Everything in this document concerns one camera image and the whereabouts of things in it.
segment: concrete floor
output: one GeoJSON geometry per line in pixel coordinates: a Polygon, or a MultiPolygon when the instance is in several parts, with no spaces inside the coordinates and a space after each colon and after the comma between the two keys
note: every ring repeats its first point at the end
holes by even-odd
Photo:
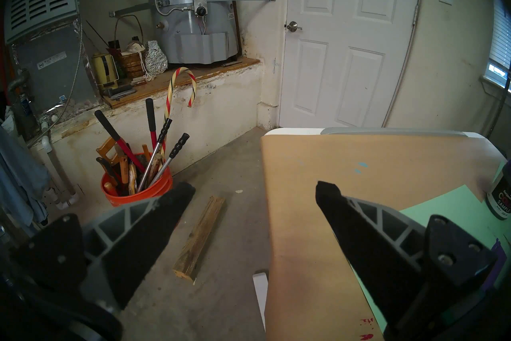
{"type": "Polygon", "coordinates": [[[252,281],[270,260],[259,149],[264,133],[254,128],[174,177],[193,185],[196,193],[120,315],[123,340],[265,339],[252,281]],[[211,195],[224,197],[226,204],[192,285],[177,278],[172,266],[211,195]]]}

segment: green paper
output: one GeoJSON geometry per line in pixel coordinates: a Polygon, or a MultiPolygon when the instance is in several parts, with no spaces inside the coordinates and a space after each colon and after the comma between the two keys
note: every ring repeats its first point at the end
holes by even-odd
{"type": "MultiPolygon", "coordinates": [[[[494,180],[504,166],[501,163],[494,180]]],[[[511,241],[511,220],[499,220],[488,209],[486,202],[479,202],[477,197],[467,186],[461,186],[446,194],[440,195],[429,201],[420,203],[410,208],[401,210],[401,213],[415,220],[420,225],[426,227],[429,218],[433,214],[440,214],[452,220],[465,231],[477,238],[484,246],[491,249],[498,238],[508,259],[502,271],[495,282],[495,287],[499,287],[503,277],[509,270],[511,264],[511,247],[508,241],[511,241]]],[[[374,303],[371,295],[363,285],[359,276],[353,270],[358,283],[364,292],[365,298],[371,307],[374,318],[378,322],[383,333],[387,326],[387,321],[383,317],[380,309],[374,303]]]]}

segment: yellow container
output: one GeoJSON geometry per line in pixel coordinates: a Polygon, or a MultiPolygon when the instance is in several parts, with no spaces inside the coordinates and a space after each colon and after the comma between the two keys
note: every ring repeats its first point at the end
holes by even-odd
{"type": "Polygon", "coordinates": [[[103,88],[117,88],[119,74],[111,54],[104,53],[92,56],[92,67],[94,68],[96,81],[99,86],[103,88]]]}

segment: striped candy cane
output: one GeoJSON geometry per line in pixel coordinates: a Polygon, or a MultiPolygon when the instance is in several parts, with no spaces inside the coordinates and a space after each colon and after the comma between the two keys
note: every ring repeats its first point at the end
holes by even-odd
{"type": "MultiPolygon", "coordinates": [[[[193,73],[187,69],[186,67],[179,67],[172,75],[172,79],[170,80],[169,90],[167,91],[167,104],[165,106],[165,117],[163,119],[163,123],[170,117],[170,103],[172,102],[172,93],[174,92],[174,84],[176,82],[176,77],[181,73],[186,73],[192,80],[192,96],[190,100],[188,100],[188,107],[192,107],[193,101],[195,100],[195,93],[197,92],[197,82],[195,81],[195,76],[193,73]]],[[[163,144],[161,145],[161,155],[165,156],[165,143],[167,142],[167,136],[163,140],[163,144]]]]}

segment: basket handle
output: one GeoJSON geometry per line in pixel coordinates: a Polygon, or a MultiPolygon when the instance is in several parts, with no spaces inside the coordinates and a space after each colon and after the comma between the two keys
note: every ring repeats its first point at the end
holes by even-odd
{"type": "Polygon", "coordinates": [[[137,18],[137,16],[135,16],[133,14],[123,15],[123,16],[120,16],[119,18],[117,18],[116,29],[113,31],[113,41],[115,42],[117,39],[117,24],[119,23],[119,20],[121,20],[122,18],[125,18],[127,16],[133,16],[137,20],[137,23],[139,24],[139,28],[140,28],[140,35],[142,36],[142,45],[143,45],[144,44],[144,32],[142,31],[142,26],[140,25],[139,19],[137,18]]]}

